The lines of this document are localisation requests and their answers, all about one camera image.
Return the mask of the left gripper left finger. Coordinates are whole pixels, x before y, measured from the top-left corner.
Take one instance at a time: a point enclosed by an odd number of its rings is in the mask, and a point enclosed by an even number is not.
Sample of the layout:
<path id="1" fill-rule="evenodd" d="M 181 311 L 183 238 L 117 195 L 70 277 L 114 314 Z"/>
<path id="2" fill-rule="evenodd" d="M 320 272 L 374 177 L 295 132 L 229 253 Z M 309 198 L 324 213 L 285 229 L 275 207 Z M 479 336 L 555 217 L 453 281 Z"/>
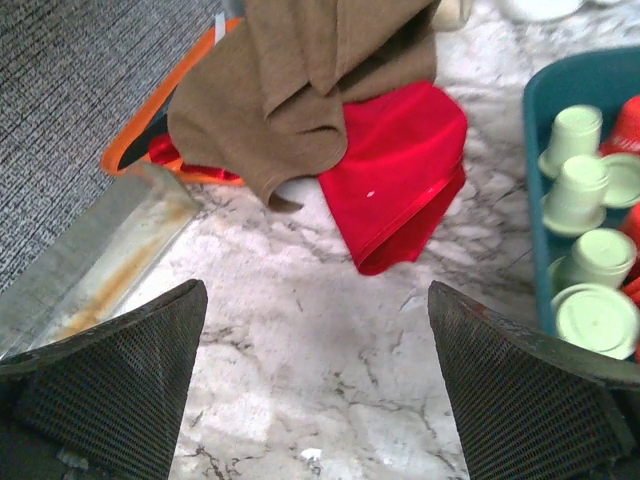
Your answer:
<path id="1" fill-rule="evenodd" d="M 204 283 L 188 280 L 2 360 L 2 478 L 167 478 L 206 309 Z"/>

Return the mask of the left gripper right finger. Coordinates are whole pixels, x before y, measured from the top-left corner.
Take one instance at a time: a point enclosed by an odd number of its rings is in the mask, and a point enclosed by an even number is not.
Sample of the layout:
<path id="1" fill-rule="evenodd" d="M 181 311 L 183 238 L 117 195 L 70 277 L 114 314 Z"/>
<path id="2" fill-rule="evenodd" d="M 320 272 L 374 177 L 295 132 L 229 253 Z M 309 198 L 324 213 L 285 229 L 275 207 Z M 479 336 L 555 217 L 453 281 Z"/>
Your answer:
<path id="1" fill-rule="evenodd" d="M 471 478 L 638 478 L 638 365 L 514 322 L 438 281 L 428 315 Z"/>

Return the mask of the red cloth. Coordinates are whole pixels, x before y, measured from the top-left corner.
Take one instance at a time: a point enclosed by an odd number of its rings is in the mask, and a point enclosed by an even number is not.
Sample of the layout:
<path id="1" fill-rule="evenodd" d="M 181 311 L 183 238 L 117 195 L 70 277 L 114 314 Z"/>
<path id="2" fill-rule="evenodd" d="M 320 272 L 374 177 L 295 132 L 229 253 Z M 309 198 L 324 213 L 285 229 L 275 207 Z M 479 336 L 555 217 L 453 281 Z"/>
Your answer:
<path id="1" fill-rule="evenodd" d="M 347 147 L 315 176 L 357 270 L 419 257 L 465 181 L 468 129 L 431 80 L 344 105 Z"/>

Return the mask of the teal storage basket tray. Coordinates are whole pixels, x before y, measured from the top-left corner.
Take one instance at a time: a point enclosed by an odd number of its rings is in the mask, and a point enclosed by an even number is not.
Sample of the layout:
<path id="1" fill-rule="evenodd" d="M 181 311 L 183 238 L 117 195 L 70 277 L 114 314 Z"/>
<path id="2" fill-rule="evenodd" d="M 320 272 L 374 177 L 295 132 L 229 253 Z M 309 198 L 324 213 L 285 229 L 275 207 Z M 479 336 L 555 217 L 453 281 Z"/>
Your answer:
<path id="1" fill-rule="evenodd" d="M 572 240 L 551 233 L 543 224 L 541 200 L 552 181 L 540 172 L 538 158 L 547 148 L 553 120 L 561 110 L 577 104 L 600 109 L 602 135 L 608 136 L 622 106 L 638 94 L 638 46 L 566 57 L 541 69 L 525 86 L 522 118 L 537 319 L 539 329 L 551 336 L 556 329 L 549 266 L 569 252 Z"/>

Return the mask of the brown cloth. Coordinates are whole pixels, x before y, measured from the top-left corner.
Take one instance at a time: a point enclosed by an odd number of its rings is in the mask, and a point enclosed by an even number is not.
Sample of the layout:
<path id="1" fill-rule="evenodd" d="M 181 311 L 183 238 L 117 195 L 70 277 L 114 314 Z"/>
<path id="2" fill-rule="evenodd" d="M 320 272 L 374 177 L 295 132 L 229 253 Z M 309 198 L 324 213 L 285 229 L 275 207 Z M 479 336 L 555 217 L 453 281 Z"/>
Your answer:
<path id="1" fill-rule="evenodd" d="M 335 166 L 343 107 L 436 74 L 437 3 L 249 1 L 182 79 L 168 131 L 184 162 L 238 175 L 269 208 L 283 183 Z"/>

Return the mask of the red coffee capsule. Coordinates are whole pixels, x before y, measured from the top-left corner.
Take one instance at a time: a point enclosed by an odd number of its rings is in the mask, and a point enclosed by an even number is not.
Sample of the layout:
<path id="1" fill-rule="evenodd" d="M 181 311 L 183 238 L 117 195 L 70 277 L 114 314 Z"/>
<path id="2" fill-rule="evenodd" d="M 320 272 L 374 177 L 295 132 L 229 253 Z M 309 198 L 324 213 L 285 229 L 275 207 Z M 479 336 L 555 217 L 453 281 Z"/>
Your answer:
<path id="1" fill-rule="evenodd" d="M 640 152 L 640 97 L 631 97 L 620 109 L 611 134 L 600 147 L 603 156 Z"/>

